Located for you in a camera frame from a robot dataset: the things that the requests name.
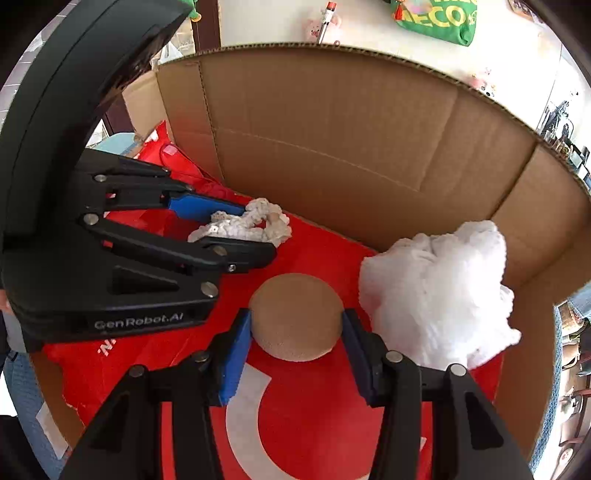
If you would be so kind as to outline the round tan sponge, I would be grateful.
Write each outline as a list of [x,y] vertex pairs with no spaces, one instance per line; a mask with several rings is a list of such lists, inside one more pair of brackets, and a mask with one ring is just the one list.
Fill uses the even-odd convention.
[[283,361],[317,360],[332,351],[342,334],[342,300],[314,276],[270,278],[250,298],[249,310],[254,341]]

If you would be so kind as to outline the white mesh bath pouf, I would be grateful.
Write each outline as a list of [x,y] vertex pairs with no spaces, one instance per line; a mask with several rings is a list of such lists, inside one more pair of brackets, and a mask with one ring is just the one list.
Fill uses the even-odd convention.
[[363,259],[360,304],[387,347],[416,364],[478,368],[522,338],[509,324],[507,245],[489,220],[455,232],[419,233]]

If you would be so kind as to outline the cardboard box red lining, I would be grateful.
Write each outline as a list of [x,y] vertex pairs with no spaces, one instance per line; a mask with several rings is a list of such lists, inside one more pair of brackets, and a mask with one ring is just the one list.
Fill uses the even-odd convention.
[[520,343],[476,379],[527,460],[550,407],[554,307],[590,278],[590,198],[565,163],[498,104],[408,61],[311,45],[243,46],[160,66],[123,98],[135,130],[165,124],[186,179],[264,197],[293,236],[269,267],[227,275],[192,329],[47,346],[32,361],[60,433],[76,443],[124,370],[161,368],[228,327],[264,281],[318,277],[348,307],[363,257],[418,233],[490,220],[508,247]]

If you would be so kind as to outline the green tote bag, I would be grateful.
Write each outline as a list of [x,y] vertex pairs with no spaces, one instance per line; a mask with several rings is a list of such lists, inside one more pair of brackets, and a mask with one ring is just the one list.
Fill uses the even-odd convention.
[[391,1],[400,27],[424,36],[468,47],[477,27],[478,6],[470,0]]

